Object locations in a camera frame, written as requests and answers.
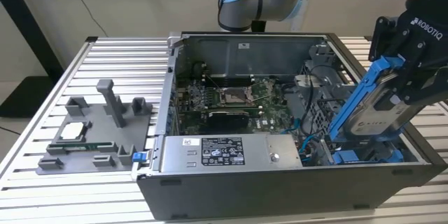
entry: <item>green circuit board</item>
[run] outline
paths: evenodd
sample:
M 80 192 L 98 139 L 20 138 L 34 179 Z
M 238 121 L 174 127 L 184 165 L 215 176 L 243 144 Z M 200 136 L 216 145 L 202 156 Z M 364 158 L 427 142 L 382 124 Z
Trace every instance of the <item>green circuit board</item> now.
M 247 126 L 234 134 L 271 132 L 279 134 L 292 127 L 291 112 L 283 97 L 280 85 L 270 78 L 255 79 L 247 87 L 214 88 L 198 83 L 182 89 L 179 95 L 180 133 L 206 134 L 207 118 L 214 112 L 242 112 L 248 114 Z

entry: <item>motherboard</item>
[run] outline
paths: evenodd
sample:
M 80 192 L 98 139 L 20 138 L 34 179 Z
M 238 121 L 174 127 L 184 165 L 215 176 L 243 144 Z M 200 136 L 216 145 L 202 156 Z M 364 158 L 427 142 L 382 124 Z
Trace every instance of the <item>motherboard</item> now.
M 180 134 L 280 134 L 295 120 L 282 86 L 270 77 L 192 80 L 178 88 Z

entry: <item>white wall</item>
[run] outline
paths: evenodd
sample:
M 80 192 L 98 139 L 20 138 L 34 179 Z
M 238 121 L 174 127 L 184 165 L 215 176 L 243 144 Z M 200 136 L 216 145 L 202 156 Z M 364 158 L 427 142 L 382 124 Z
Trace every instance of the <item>white wall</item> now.
M 44 69 L 0 4 L 0 82 L 46 76 Z
M 340 36 L 372 35 L 376 19 L 398 16 L 404 10 L 404 0 L 310 0 L 296 28 Z
M 26 0 L 60 57 L 68 65 L 88 36 L 103 36 L 80 0 Z M 170 31 L 219 30 L 218 0 L 84 0 L 112 37 L 159 36 Z M 310 0 L 295 22 L 299 31 L 372 34 L 382 15 L 398 15 L 402 0 Z M 267 31 L 290 31 L 290 22 L 270 22 Z
M 47 38 L 67 65 L 84 39 L 103 36 L 80 0 L 26 0 Z M 218 0 L 84 0 L 111 37 L 159 36 L 170 31 L 219 30 Z M 270 31 L 288 31 L 274 22 Z

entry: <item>robotiq logo text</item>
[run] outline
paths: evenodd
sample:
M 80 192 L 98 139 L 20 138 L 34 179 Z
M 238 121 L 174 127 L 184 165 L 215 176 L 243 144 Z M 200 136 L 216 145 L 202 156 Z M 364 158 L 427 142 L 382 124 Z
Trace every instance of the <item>robotiq logo text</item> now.
M 414 20 L 411 21 L 411 25 L 418 25 L 419 27 L 422 27 L 424 31 L 427 31 L 432 36 L 436 37 L 438 40 L 443 38 L 443 33 L 439 32 L 432 26 L 430 26 L 427 22 L 424 22 L 422 19 L 414 18 Z

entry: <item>blue latch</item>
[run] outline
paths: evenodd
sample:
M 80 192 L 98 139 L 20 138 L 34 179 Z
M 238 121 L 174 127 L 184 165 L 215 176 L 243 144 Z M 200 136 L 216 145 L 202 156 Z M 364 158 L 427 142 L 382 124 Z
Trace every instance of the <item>blue latch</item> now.
M 332 157 L 334 157 L 334 160 L 335 160 L 335 164 L 338 164 L 338 165 L 359 161 L 356 153 L 352 150 L 335 152 Z
M 363 101 L 364 97 L 376 89 L 376 80 L 382 76 L 383 71 L 387 69 L 398 69 L 403 66 L 404 60 L 399 57 L 384 57 L 372 63 L 370 71 L 364 75 L 354 94 L 350 96 L 340 113 L 334 118 L 330 124 L 330 137 L 334 142 L 346 142 L 344 137 L 339 137 L 340 128 L 344 125 L 346 120 L 352 115 L 358 105 Z
M 404 162 L 403 154 L 399 150 L 394 150 L 391 157 L 387 159 L 388 163 L 402 163 Z
M 146 152 L 136 152 L 136 153 L 134 153 L 134 155 L 132 155 L 132 162 L 139 162 L 139 163 L 142 163 L 142 162 L 144 162 L 144 161 L 147 161 L 148 160 L 148 154 L 146 153 Z

